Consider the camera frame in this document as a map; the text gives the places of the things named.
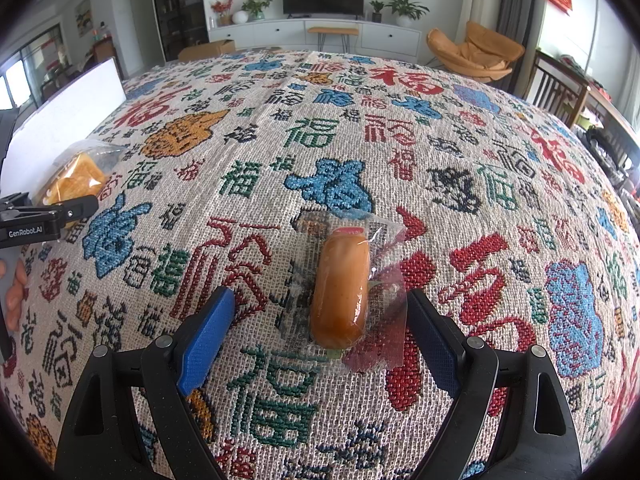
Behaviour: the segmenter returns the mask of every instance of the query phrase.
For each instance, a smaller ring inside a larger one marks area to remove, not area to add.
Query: window
[[[27,83],[27,75],[24,73],[22,60],[14,63],[6,71],[5,77],[7,83],[9,83],[9,90],[14,98],[14,103],[19,108],[31,97],[31,90],[29,90],[29,83]]]
[[[9,92],[6,88],[4,77],[0,77],[0,110],[9,110],[13,107],[14,105],[12,104],[11,98],[9,97]]]
[[[30,40],[0,63],[0,109],[43,103],[42,87],[69,67],[60,26]]]

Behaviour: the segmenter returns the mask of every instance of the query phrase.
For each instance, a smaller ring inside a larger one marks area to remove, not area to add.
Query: bottle
[[[100,22],[100,39],[104,40],[105,38],[111,37],[111,31],[109,27],[107,27],[104,22]]]

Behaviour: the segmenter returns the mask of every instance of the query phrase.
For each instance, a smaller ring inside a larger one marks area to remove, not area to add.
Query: sausage
[[[321,347],[350,348],[367,319],[369,242],[361,227],[336,229],[324,242],[311,303],[311,335]]]

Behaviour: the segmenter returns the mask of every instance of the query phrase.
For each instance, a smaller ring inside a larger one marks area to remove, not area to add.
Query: doorway
[[[164,65],[164,55],[154,13],[153,0],[131,0],[133,22],[136,27],[140,54],[144,62],[146,72],[156,65]]]

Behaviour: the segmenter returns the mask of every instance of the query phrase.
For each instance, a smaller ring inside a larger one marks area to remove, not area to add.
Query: plastic wrapper
[[[74,142],[53,161],[31,201],[51,205],[85,195],[97,196],[125,149],[101,140]]]
[[[400,270],[405,227],[358,212],[359,219],[302,212],[303,236],[278,318],[286,349],[325,356],[335,370],[402,365],[406,291]]]

